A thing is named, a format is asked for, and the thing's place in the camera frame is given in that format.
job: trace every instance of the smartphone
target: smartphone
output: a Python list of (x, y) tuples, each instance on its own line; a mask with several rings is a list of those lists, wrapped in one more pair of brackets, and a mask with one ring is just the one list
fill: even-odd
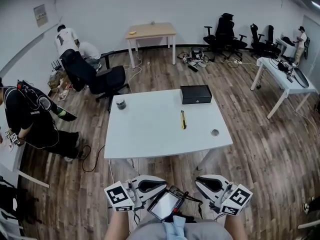
[(147, 211), (159, 220), (164, 221), (172, 214), (180, 202), (180, 197), (166, 190), (163, 195), (152, 202)]

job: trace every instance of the small round object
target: small round object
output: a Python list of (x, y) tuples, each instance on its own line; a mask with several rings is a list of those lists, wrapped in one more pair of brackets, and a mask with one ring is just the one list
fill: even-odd
[(217, 136), (219, 136), (219, 131), (218, 131), (217, 129), (213, 129), (213, 130), (211, 131), (211, 135), (212, 135), (213, 137), (217, 137)]
[(120, 110), (125, 109), (126, 106), (127, 106), (126, 102), (125, 102), (125, 100), (123, 98), (121, 98), (119, 100), (116, 100), (115, 103), (116, 103), (116, 106), (118, 107), (118, 109), (120, 109)]

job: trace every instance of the black box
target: black box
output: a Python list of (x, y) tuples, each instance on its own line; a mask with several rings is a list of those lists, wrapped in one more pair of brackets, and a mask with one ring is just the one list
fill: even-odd
[(181, 86), (182, 104), (211, 103), (212, 94), (208, 85)]

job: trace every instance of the blue cloth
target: blue cloth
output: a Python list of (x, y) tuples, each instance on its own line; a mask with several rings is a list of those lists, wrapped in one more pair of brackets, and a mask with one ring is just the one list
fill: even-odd
[(173, 222), (162, 222), (167, 240), (188, 240), (185, 238), (186, 218), (173, 216)]

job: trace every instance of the gray shorts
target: gray shorts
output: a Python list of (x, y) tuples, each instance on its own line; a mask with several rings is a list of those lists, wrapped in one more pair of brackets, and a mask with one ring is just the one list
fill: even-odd
[(99, 65), (100, 59), (86, 58), (85, 61), (86, 61), (91, 67), (93, 67), (95, 70), (98, 69), (98, 65)]

